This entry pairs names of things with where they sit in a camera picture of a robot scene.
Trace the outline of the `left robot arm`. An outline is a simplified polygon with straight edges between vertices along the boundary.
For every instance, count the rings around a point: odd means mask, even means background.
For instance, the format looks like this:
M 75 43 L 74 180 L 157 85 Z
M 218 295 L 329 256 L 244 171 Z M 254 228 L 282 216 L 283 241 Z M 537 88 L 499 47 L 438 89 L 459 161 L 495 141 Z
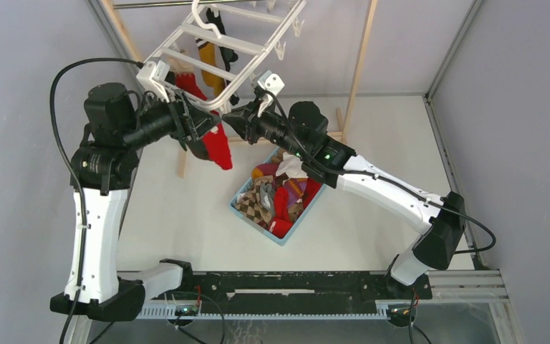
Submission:
M 88 123 L 70 163 L 74 189 L 74 253 L 63 292 L 50 310 L 103 322 L 134 320 L 148 300 L 170 291 L 179 299 L 196 287 L 187 262 L 171 259 L 141 272 L 119 274 L 117 248 L 138 151 L 170 136 L 183 143 L 200 140 L 220 123 L 183 94 L 145 109 L 118 82 L 92 88 L 84 103 Z

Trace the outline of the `white plastic clip hanger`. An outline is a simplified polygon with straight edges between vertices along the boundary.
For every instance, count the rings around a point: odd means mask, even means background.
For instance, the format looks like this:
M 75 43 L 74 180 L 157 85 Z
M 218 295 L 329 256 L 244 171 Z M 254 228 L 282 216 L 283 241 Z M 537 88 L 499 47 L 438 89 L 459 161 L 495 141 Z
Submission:
M 255 77 L 255 71 L 259 65 L 274 50 L 279 59 L 284 58 L 285 43 L 281 40 L 283 35 L 290 27 L 294 28 L 294 34 L 298 37 L 302 28 L 303 21 L 298 20 L 298 16 L 306 6 L 305 1 L 294 1 L 285 16 L 277 16 L 267 13 L 261 13 L 251 9 L 242 9 L 234 6 L 216 3 L 204 3 L 202 1 L 192 1 L 190 3 L 190 14 L 182 23 L 171 33 L 171 35 L 161 43 L 153 53 L 148 57 L 159 57 L 166 63 L 167 58 L 184 62 L 191 67 L 204 72 L 208 72 L 216 77 L 226 81 L 224 90 L 212 100 L 200 100 L 197 97 L 188 94 L 188 97 L 199 108 L 203 110 L 217 110 L 225 112 L 230 109 L 230 97 L 242 86 L 248 79 Z M 274 30 L 271 36 L 262 44 L 249 42 L 243 39 L 235 38 L 224 34 L 218 26 L 208 23 L 201 19 L 201 13 L 212 10 L 219 14 L 233 14 L 244 19 L 249 19 L 252 24 L 273 24 Z M 229 72 L 225 69 L 213 66 L 207 62 L 187 56 L 178 51 L 177 41 L 184 34 L 199 38 L 204 42 L 213 43 L 217 47 L 232 49 L 234 52 L 246 54 L 250 60 L 237 73 Z M 174 94 L 178 89 L 173 83 L 165 81 L 165 87 L 170 96 L 170 101 L 174 100 Z

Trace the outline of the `red santa sock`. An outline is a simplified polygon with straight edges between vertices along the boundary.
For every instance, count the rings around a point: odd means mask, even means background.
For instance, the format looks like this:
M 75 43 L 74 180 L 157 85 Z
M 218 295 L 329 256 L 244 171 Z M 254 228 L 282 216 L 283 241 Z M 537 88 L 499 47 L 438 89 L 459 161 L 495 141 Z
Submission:
M 231 170 L 233 161 L 228 137 L 222 124 L 218 124 L 202 137 L 210 161 L 223 170 Z

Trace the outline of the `white fluffy sock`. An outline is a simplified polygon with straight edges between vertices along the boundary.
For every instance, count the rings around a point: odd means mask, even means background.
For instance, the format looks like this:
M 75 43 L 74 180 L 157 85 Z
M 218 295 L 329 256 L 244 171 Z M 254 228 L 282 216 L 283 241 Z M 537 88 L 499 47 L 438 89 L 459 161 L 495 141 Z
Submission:
M 301 168 L 301 160 L 288 153 L 283 153 L 282 161 L 279 163 L 275 176 L 286 175 L 288 178 L 307 178 L 308 175 Z

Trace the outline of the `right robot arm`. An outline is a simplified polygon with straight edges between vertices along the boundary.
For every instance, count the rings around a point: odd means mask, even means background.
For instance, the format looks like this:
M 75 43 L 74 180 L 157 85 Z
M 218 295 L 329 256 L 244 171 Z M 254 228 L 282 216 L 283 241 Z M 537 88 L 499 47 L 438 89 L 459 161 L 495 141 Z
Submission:
M 295 155 L 315 181 L 362 196 L 411 225 L 418 238 L 394 259 L 385 278 L 392 297 L 405 297 L 427 271 L 449 268 L 465 226 L 459 194 L 422 191 L 379 169 L 328 135 L 329 121 L 314 102 L 296 102 L 285 112 L 278 102 L 260 110 L 255 100 L 222 119 L 244 141 L 264 138 Z

